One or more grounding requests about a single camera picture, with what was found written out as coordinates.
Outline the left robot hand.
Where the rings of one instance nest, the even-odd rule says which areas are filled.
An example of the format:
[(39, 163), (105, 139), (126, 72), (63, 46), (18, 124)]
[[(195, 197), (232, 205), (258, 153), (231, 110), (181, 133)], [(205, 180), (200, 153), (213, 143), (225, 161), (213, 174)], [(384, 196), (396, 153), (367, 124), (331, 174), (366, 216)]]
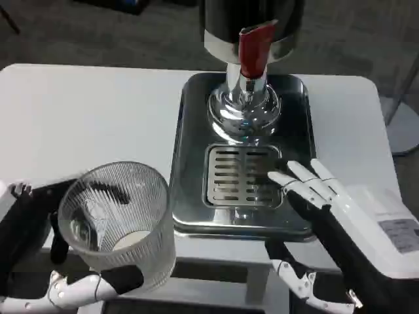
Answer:
[(45, 295), (39, 299), (12, 298), (10, 275), (22, 260), (36, 254), (49, 234), (53, 235), (50, 258), (61, 264), (68, 244), (58, 229), (58, 206), (73, 179), (33, 188), (28, 183), (1, 184), (1, 312), (58, 313), (116, 298), (144, 284), (135, 265), (119, 266), (100, 273), (52, 270)]

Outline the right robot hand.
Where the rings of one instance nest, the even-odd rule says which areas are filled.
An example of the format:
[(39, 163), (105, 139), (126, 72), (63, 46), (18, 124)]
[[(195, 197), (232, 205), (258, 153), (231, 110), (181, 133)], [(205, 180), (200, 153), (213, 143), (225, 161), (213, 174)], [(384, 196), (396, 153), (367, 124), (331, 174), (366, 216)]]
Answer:
[(266, 244), (274, 270), (305, 304), (325, 313), (418, 312), (418, 220), (389, 190), (344, 186), (316, 158), (268, 172), (342, 274), (346, 299), (314, 294), (318, 272)]

